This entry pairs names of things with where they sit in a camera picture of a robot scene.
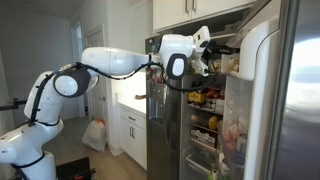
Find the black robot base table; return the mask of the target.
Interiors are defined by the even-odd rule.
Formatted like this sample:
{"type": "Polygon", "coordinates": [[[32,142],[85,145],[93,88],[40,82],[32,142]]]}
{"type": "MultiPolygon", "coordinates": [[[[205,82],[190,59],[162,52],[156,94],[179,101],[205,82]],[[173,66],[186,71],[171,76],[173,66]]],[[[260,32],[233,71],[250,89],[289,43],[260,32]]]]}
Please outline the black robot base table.
{"type": "Polygon", "coordinates": [[[88,157],[71,161],[56,167],[58,180],[94,180],[96,170],[90,167],[88,157]]]}

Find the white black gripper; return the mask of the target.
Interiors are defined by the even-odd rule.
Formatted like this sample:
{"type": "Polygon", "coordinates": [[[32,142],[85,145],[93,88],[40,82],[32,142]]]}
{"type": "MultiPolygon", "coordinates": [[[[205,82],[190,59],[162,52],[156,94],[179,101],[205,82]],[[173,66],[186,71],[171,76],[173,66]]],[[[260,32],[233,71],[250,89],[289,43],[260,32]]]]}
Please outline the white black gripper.
{"type": "Polygon", "coordinates": [[[213,43],[207,46],[206,52],[207,52],[207,59],[211,60],[215,54],[232,55],[235,53],[239,53],[240,49],[213,43]]]}

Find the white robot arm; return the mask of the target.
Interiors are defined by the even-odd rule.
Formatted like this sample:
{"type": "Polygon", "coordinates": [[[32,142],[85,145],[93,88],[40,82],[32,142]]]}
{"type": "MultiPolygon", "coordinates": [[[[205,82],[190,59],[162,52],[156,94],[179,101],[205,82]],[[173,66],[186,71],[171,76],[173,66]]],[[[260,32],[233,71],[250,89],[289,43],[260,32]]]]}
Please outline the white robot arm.
{"type": "Polygon", "coordinates": [[[0,138],[0,163],[11,165],[23,180],[56,180],[54,155],[42,147],[63,129],[59,114],[65,99],[83,95],[97,84],[100,76],[124,80],[144,67],[159,67],[161,79],[168,82],[181,79],[187,63],[199,62],[205,51],[227,55],[239,51],[211,46],[209,42],[202,35],[167,34],[154,55],[90,47],[83,51],[80,62],[42,73],[26,101],[27,120],[0,138]]]}

